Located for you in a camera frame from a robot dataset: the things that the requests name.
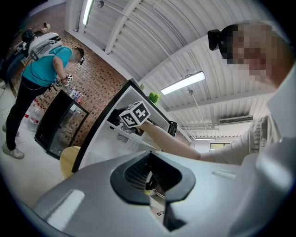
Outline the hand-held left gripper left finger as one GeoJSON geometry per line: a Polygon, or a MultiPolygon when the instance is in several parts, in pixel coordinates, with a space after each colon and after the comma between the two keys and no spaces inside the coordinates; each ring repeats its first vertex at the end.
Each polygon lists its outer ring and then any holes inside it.
{"type": "Polygon", "coordinates": [[[137,162],[148,168],[150,158],[165,156],[143,151],[88,165],[46,192],[34,211],[71,237],[167,237],[139,186],[142,172],[126,174],[137,162]]]}

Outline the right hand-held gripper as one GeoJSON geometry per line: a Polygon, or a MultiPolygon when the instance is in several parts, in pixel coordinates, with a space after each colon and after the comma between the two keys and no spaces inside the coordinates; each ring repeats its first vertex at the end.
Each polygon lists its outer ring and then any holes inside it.
{"type": "Polygon", "coordinates": [[[119,109],[119,122],[121,129],[129,134],[142,136],[144,131],[138,127],[142,125],[149,117],[149,112],[144,101],[137,101],[127,107],[119,109]]]}

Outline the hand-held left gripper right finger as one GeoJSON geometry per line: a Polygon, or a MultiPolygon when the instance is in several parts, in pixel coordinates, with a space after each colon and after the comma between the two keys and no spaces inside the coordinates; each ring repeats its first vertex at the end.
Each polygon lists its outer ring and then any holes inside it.
{"type": "Polygon", "coordinates": [[[198,162],[152,152],[150,170],[164,196],[163,220],[150,236],[236,237],[234,193],[236,166],[198,162]]]}

